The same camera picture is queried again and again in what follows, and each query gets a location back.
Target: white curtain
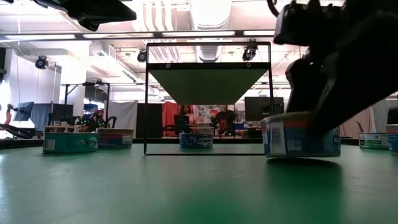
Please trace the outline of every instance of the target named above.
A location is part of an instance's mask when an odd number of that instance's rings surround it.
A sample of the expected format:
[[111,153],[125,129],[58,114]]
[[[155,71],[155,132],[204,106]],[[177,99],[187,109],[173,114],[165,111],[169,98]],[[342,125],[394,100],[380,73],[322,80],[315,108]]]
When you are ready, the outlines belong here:
[[133,129],[134,138],[136,137],[137,128],[137,106],[138,102],[124,102],[117,103],[109,102],[109,116],[115,116],[116,120],[115,128]]

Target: can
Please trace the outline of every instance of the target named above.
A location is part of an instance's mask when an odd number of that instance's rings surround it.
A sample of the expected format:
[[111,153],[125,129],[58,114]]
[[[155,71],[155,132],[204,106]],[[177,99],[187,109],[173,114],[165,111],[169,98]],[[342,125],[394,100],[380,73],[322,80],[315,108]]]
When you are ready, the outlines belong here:
[[96,133],[44,133],[44,153],[95,152],[97,149]]
[[387,133],[359,133],[361,149],[389,149]]
[[133,129],[98,128],[99,149],[122,149],[131,148],[133,140]]
[[267,157],[338,157],[340,132],[332,129],[321,138],[307,132],[313,119],[309,112],[293,112],[264,118],[262,140]]
[[398,124],[387,124],[386,131],[391,154],[398,156]]
[[211,148],[213,147],[213,135],[180,133],[180,147],[190,149]]

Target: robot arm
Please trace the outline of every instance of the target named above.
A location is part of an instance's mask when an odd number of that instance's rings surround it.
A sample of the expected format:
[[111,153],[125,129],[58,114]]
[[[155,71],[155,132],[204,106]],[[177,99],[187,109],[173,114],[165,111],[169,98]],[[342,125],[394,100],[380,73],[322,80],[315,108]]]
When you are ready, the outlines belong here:
[[343,7],[292,1],[277,16],[274,42],[308,46],[286,71],[287,112],[311,111],[314,134],[325,134],[398,90],[394,64],[398,3],[347,0]]

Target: camera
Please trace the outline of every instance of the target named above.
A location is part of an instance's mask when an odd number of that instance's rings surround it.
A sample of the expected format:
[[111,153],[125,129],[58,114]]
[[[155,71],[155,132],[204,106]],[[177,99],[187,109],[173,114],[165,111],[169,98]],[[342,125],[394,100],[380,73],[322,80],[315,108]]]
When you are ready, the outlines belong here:
[[147,61],[147,51],[146,50],[140,50],[137,56],[137,61],[144,63]]
[[256,51],[258,50],[257,45],[247,45],[246,48],[244,49],[242,59],[244,62],[248,62],[253,60],[253,58],[256,56]]
[[49,67],[49,61],[47,61],[47,56],[39,56],[35,63],[38,69],[47,69]]

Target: black metal frame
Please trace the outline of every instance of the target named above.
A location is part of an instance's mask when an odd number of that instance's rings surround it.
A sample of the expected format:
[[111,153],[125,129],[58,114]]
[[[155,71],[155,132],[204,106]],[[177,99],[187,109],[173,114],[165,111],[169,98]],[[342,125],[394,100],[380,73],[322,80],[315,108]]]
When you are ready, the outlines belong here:
[[146,72],[145,72],[145,104],[144,104],[144,155],[146,156],[264,156],[265,153],[250,154],[250,153],[147,153],[147,119],[148,119],[148,80],[149,72],[151,70],[180,70],[180,69],[264,69],[268,71],[269,77],[269,91],[271,101],[271,114],[274,114],[274,88],[272,86],[272,70],[271,70],[271,43],[270,42],[163,42],[163,43],[148,43],[146,46],[147,52],[151,47],[196,47],[196,46],[237,46],[237,45],[266,45],[268,46],[269,62],[240,62],[240,63],[149,63],[149,57],[146,61]]
[[[76,87],[78,86],[88,86],[86,83],[82,83],[82,84],[64,84],[65,85],[65,99],[64,99],[64,104],[67,105],[68,104],[68,95],[75,90]],[[109,94],[111,91],[111,84],[110,83],[95,83],[95,85],[101,85],[101,86],[108,86],[108,89],[106,91],[106,106],[105,106],[105,121],[108,120],[108,111],[109,111]]]

